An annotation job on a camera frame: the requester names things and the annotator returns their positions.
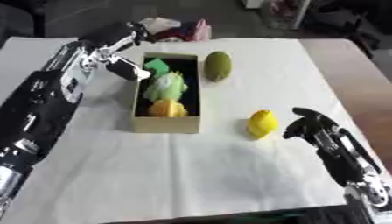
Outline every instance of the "table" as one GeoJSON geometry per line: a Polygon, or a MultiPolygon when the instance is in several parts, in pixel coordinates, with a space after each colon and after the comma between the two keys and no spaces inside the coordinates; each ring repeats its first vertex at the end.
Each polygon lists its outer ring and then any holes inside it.
{"type": "Polygon", "coordinates": [[[392,86],[351,41],[301,43],[387,169],[392,172],[392,86]]]}
{"type": "MultiPolygon", "coordinates": [[[[0,97],[5,99],[67,41],[20,38],[7,43],[0,52],[0,67],[7,71],[1,77],[7,85],[0,88],[0,97]]],[[[132,83],[101,70],[4,223],[140,221],[343,204],[343,190],[314,149],[299,139],[281,140],[284,125],[296,118],[291,108],[305,106],[331,116],[370,150],[296,40],[166,43],[123,54],[136,62],[145,52],[197,53],[203,60],[213,50],[231,53],[234,71],[222,83],[202,80],[200,134],[138,135],[122,129],[118,124],[125,123],[130,110],[123,100],[133,98],[124,90],[132,83]],[[262,141],[249,141],[246,118],[266,107],[281,126],[262,141]]]]}

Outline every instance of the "white paper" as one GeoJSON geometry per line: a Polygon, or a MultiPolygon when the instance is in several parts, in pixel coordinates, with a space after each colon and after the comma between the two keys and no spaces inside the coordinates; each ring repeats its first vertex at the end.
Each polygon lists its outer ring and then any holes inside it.
{"type": "MultiPolygon", "coordinates": [[[[40,68],[61,42],[10,41],[0,51],[6,75],[0,77],[1,96],[40,68]]],[[[343,189],[315,149],[300,139],[282,139],[297,118],[291,109],[305,107],[330,116],[369,149],[298,41],[143,44],[122,55],[141,63],[144,53],[197,54],[202,68],[213,51],[231,56],[233,72],[217,83],[201,75],[199,134],[129,132],[135,84],[100,70],[66,133],[37,165],[3,222],[101,224],[343,204],[343,189]],[[280,126],[251,141],[245,122],[259,109],[272,110],[280,126]]]]}

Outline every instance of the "green toy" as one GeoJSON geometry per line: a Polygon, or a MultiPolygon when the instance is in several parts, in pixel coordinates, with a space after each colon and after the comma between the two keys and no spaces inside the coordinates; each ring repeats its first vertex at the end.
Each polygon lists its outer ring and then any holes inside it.
{"type": "Polygon", "coordinates": [[[163,99],[179,101],[181,95],[188,89],[180,72],[161,75],[144,92],[143,97],[156,102],[163,99]]]}
{"type": "Polygon", "coordinates": [[[154,59],[148,63],[145,63],[144,68],[146,70],[152,71],[154,78],[168,74],[170,70],[170,68],[161,59],[154,59]]]}
{"type": "Polygon", "coordinates": [[[231,70],[231,59],[225,52],[212,52],[206,57],[204,73],[210,81],[221,81],[227,78],[231,70]]]}

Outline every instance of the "robotic hand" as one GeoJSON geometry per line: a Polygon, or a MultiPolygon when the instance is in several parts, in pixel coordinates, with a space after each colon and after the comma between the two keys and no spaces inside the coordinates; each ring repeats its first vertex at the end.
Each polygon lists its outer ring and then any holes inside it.
{"type": "Polygon", "coordinates": [[[390,203],[380,167],[350,132],[319,112],[307,108],[294,108],[293,112],[302,117],[286,128],[283,138],[301,137],[314,145],[331,177],[357,200],[365,195],[378,208],[390,203]]]}
{"type": "Polygon", "coordinates": [[[150,76],[116,52],[142,40],[141,24],[116,23],[63,45],[33,72],[0,108],[0,216],[32,172],[56,144],[83,97],[99,63],[126,80],[150,76]]]}

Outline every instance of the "green plush toy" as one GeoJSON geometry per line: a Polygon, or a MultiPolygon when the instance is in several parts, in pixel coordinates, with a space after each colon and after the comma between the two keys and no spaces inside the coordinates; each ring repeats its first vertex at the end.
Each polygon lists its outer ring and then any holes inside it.
{"type": "Polygon", "coordinates": [[[181,95],[188,89],[180,72],[164,74],[153,81],[144,92],[143,97],[156,102],[163,99],[179,101],[181,95]]]}

